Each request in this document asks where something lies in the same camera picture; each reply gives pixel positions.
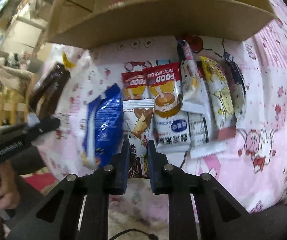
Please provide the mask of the blue snack bag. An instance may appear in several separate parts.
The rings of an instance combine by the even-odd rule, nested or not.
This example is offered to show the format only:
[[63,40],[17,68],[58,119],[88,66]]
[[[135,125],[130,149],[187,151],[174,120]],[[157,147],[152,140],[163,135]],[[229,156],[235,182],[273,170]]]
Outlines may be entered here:
[[117,84],[87,104],[86,134],[81,158],[91,170],[108,165],[123,135],[122,95]]

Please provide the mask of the white brown wafer snack packet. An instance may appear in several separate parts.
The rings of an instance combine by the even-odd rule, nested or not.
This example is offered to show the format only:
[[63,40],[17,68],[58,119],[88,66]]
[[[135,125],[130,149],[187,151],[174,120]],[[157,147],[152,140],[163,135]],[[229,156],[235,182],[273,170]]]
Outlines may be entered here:
[[130,143],[129,178],[148,178],[147,144],[153,139],[154,103],[151,99],[123,102],[124,121]]

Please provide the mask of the dark brown snack packet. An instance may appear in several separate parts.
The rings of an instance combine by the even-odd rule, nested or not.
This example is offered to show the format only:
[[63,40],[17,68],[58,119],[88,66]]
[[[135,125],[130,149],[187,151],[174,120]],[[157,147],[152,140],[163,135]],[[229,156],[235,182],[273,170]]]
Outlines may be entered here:
[[56,63],[42,83],[33,90],[29,106],[39,120],[55,113],[60,96],[69,79],[69,70],[63,64]]

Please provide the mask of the red rice cake packet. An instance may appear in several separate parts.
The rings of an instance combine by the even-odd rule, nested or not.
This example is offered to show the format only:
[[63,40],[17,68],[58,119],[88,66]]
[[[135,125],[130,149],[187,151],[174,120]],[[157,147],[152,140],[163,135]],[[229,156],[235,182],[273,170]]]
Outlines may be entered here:
[[143,71],[122,73],[124,100],[148,99],[146,78]]
[[191,138],[188,114],[182,108],[180,64],[168,63],[143,70],[149,97],[154,101],[157,149],[163,153],[186,152]]

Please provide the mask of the yellow cartoon snack packet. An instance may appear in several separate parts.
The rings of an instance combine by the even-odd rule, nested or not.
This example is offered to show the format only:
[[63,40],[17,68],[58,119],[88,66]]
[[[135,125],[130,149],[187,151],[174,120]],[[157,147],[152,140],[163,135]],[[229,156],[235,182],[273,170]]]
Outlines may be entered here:
[[217,140],[234,138],[236,135],[234,106],[222,67],[213,59],[204,56],[199,58],[212,103]]

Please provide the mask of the dark cartoon snack packet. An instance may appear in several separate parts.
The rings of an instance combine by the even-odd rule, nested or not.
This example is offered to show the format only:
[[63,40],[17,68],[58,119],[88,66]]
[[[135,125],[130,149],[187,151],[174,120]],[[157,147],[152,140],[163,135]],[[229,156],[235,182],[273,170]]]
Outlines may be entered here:
[[233,60],[233,56],[227,52],[224,53],[226,64],[226,78],[228,81],[234,113],[238,123],[244,119],[246,113],[246,88],[244,77],[239,66]]

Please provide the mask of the pink cartoon bed sheet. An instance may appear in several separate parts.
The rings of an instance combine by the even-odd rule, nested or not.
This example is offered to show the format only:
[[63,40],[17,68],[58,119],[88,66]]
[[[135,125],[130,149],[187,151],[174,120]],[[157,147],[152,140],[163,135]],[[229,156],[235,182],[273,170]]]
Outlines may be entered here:
[[[223,140],[224,152],[197,159],[191,158],[191,147],[186,152],[163,153],[156,148],[157,152],[186,173],[210,173],[249,212],[287,202],[287,6],[282,0],[269,2],[276,17],[245,41],[182,34],[123,40],[89,49],[59,44],[63,64],[70,72],[55,111],[61,124],[37,146],[50,172],[62,180],[71,173],[82,177],[95,171],[84,166],[81,158],[87,104],[114,84],[122,95],[124,132],[119,151],[128,140],[122,73],[180,64],[178,41],[185,40],[205,83],[200,56],[216,61],[225,76],[224,53],[233,56],[244,77],[246,113],[238,125],[235,117],[236,135]],[[157,147],[154,114],[152,140]],[[129,196],[114,198],[121,211],[165,217],[167,200],[148,193],[147,178],[130,178],[129,190]]]

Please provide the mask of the brown cardboard box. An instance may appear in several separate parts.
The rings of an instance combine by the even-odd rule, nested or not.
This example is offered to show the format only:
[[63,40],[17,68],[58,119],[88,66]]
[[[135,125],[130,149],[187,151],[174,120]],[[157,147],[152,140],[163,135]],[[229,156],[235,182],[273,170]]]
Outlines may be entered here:
[[275,17],[269,0],[54,0],[47,41],[86,49],[182,34],[245,41]]

